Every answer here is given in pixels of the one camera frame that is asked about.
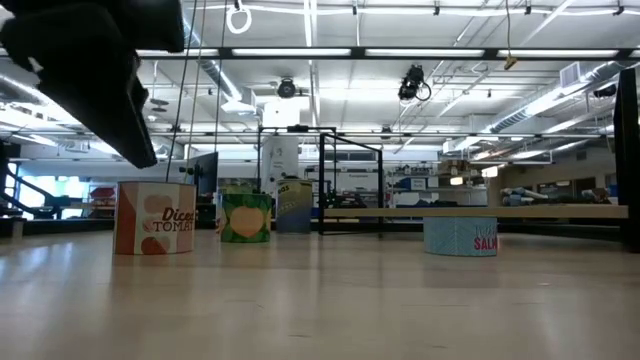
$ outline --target hanging ring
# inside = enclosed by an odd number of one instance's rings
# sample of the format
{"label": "hanging ring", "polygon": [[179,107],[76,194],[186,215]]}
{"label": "hanging ring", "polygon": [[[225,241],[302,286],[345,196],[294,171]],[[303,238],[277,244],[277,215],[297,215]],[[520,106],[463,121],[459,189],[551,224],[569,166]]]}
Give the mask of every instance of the hanging ring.
{"label": "hanging ring", "polygon": [[[239,29],[233,25],[233,15],[237,13],[245,13],[247,16],[246,22]],[[234,34],[242,34],[247,30],[249,30],[249,28],[251,27],[252,20],[253,19],[251,18],[251,10],[249,9],[240,8],[240,10],[230,9],[229,11],[227,11],[227,27],[229,28],[229,31],[231,31]]]}

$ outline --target green container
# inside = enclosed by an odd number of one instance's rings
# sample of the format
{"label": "green container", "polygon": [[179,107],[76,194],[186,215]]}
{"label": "green container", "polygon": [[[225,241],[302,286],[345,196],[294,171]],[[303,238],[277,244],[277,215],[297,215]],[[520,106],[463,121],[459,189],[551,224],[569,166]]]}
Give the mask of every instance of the green container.
{"label": "green container", "polygon": [[222,242],[260,243],[271,236],[271,196],[224,194],[218,232]]}

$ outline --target blue container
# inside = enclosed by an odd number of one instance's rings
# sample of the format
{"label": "blue container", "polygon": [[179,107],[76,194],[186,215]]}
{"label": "blue container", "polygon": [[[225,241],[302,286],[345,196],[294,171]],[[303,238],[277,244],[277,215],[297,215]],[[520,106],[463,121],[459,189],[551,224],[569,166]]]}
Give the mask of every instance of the blue container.
{"label": "blue container", "polygon": [[496,256],[497,226],[496,218],[424,218],[424,249],[438,255]]}
{"label": "blue container", "polygon": [[313,196],[311,181],[283,179],[278,181],[276,226],[278,233],[311,232]]}

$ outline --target shelf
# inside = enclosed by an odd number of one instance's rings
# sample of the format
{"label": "shelf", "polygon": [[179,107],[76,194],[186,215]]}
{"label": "shelf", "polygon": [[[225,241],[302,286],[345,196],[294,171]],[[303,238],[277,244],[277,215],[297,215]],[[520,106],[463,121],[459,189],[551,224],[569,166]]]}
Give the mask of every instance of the shelf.
{"label": "shelf", "polygon": [[456,188],[430,188],[430,189],[426,189],[426,190],[406,190],[406,189],[398,189],[398,190],[393,190],[394,193],[407,193],[407,192],[417,192],[417,193],[422,193],[422,192],[427,192],[427,193],[431,193],[431,192],[473,192],[473,191],[487,191],[486,188],[482,189],[482,188],[460,188],[460,189],[456,189]]}

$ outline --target black object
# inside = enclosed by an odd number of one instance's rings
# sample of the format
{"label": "black object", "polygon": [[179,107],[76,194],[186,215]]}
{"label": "black object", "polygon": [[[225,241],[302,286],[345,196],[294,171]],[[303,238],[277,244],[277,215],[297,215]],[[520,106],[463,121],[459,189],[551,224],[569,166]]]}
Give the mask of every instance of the black object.
{"label": "black object", "polygon": [[[429,95],[424,98],[420,98],[418,94],[420,89],[424,86],[429,91]],[[411,65],[407,75],[402,78],[400,90],[398,90],[398,97],[402,101],[410,101],[418,99],[420,101],[427,101],[431,98],[431,87],[424,82],[424,71],[422,65]]]}
{"label": "black object", "polygon": [[[326,196],[325,193],[325,189],[324,186],[322,186],[322,184],[324,184],[324,175],[325,175],[325,146],[326,146],[326,138],[331,138],[335,140],[339,140],[342,142],[346,142],[347,144],[351,144],[351,145],[356,145],[356,146],[360,146],[364,149],[367,150],[371,150],[374,151],[377,156],[377,162],[378,162],[378,208],[382,209],[384,208],[384,169],[382,166],[383,163],[383,159],[382,159],[382,150],[380,149],[376,149],[373,148],[371,146],[365,145],[365,144],[361,144],[349,139],[345,139],[339,136],[335,136],[335,135],[331,135],[331,134],[327,134],[327,133],[322,133],[320,134],[320,149],[319,149],[319,158],[318,158],[318,183],[321,184],[318,188],[318,234],[323,235],[324,231],[325,231],[325,225],[324,225],[324,210],[327,208],[327,203],[328,203],[328,197]],[[384,226],[384,218],[383,217],[378,217],[378,226],[377,226],[377,230],[378,231],[382,231],[382,227]]]}
{"label": "black object", "polygon": [[193,184],[198,195],[214,194],[218,190],[218,152],[198,156],[194,166]]}
{"label": "black object", "polygon": [[283,99],[291,99],[296,95],[296,86],[293,84],[293,79],[284,78],[278,86],[278,96]]}
{"label": "black object", "polygon": [[[135,49],[184,50],[179,0],[0,0],[0,41],[38,89],[138,168],[157,162]],[[30,59],[39,67],[35,68]]]}
{"label": "black object", "polygon": [[[319,126],[319,127],[310,127],[310,126],[306,126],[306,125],[294,125],[294,126],[289,126],[289,127],[279,127],[279,126],[258,126],[258,138],[257,138],[257,142],[258,144],[256,145],[255,149],[258,151],[258,161],[256,163],[256,188],[254,189],[254,194],[261,194],[262,192],[262,173],[261,173],[261,169],[260,169],[260,164],[261,164],[261,150],[262,150],[262,132],[264,132],[265,130],[275,130],[276,132],[273,133],[272,135],[277,135],[278,134],[278,130],[287,130],[287,132],[309,132],[309,130],[314,130],[317,132],[321,132],[323,130],[328,130],[331,131],[334,135],[337,133],[336,131],[336,127],[335,126]],[[335,156],[337,150],[336,147],[333,147],[333,155]],[[337,164],[336,161],[333,162],[333,182],[335,184],[336,179],[337,179]]]}
{"label": "black object", "polygon": [[[386,126],[382,127],[382,131],[380,131],[380,132],[382,132],[382,133],[391,133],[393,131],[391,131],[391,127],[390,126],[386,125]],[[389,139],[391,139],[390,136],[380,136],[380,140],[389,140]]]}
{"label": "black object", "polygon": [[611,84],[604,89],[594,91],[593,96],[598,99],[603,97],[611,97],[616,94],[616,91],[618,91],[618,87],[616,86],[616,84]]}
{"label": "black object", "polygon": [[[4,144],[0,144],[0,178],[2,179],[0,181],[0,184],[2,186],[2,188],[0,189],[0,198],[12,204],[16,208],[32,214],[35,219],[53,219],[54,216],[57,219],[62,219],[62,207],[71,205],[71,201],[77,199],[70,198],[68,196],[53,196],[45,190],[22,180],[22,178],[18,177],[16,174],[12,173],[11,170],[9,170],[9,158],[6,155],[7,154],[5,152]],[[13,178],[16,184],[29,187],[42,194],[44,196],[44,208],[29,207],[15,199],[13,196],[9,196],[7,193],[5,193],[5,181],[7,176]],[[0,210],[0,216],[2,215],[16,214],[15,210],[7,209],[6,212]]]}
{"label": "black object", "polygon": [[307,125],[293,125],[293,126],[287,126],[287,132],[291,132],[291,133],[305,133],[305,132],[309,132],[309,126]]}
{"label": "black object", "polygon": [[626,205],[629,209],[629,218],[622,222],[620,230],[626,248],[634,253],[640,252],[640,237],[636,231],[640,222],[640,188],[635,183],[640,175],[637,166],[640,159],[640,129],[636,91],[636,70],[622,70],[613,114],[616,178],[618,204]]}

